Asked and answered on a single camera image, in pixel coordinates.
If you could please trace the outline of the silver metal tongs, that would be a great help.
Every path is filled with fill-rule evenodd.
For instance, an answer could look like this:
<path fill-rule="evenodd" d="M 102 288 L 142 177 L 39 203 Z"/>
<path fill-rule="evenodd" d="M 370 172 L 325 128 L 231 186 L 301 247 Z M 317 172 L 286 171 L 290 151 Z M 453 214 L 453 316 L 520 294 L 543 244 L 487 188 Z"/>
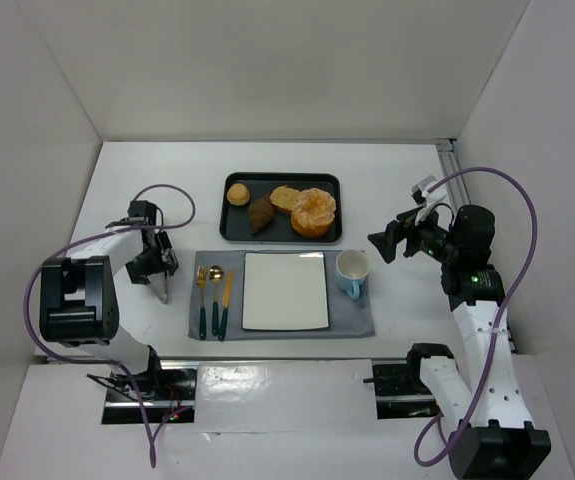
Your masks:
<path fill-rule="evenodd" d="M 168 274 L 166 272 L 151 275 L 149 277 L 150 288 L 163 304 L 167 305 L 170 299 L 168 288 Z"/>

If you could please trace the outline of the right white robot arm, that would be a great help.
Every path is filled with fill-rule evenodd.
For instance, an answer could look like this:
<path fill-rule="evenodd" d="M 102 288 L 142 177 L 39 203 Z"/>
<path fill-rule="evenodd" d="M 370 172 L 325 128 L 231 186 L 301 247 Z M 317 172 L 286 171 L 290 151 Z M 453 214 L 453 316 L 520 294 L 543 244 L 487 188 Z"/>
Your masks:
<path fill-rule="evenodd" d="M 410 381 L 437 401 L 448 429 L 445 458 L 458 479 L 529 479 L 551 451 L 550 435 L 535 426 L 519 388 L 508 339 L 507 295 L 490 264 L 495 217 L 483 207 L 460 208 L 449 229 L 436 212 L 399 214 L 369 235 L 386 263 L 400 242 L 404 257 L 425 253 L 441 265 L 441 286 L 463 338 L 470 378 L 450 349 L 416 343 L 407 355 Z"/>

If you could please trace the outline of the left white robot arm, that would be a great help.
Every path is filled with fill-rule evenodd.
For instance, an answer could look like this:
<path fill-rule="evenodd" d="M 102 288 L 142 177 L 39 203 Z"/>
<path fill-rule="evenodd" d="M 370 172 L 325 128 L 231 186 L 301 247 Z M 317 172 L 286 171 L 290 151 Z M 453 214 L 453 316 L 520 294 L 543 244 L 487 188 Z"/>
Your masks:
<path fill-rule="evenodd" d="M 134 200 L 125 218 L 107 225 L 106 237 L 41 266 L 42 338 L 118 361 L 147 397 L 163 387 L 161 362 L 153 347 L 120 326 L 114 276 L 124 270 L 133 285 L 150 288 L 162 304 L 168 303 L 168 278 L 178 260 L 161 226 L 157 205 Z"/>

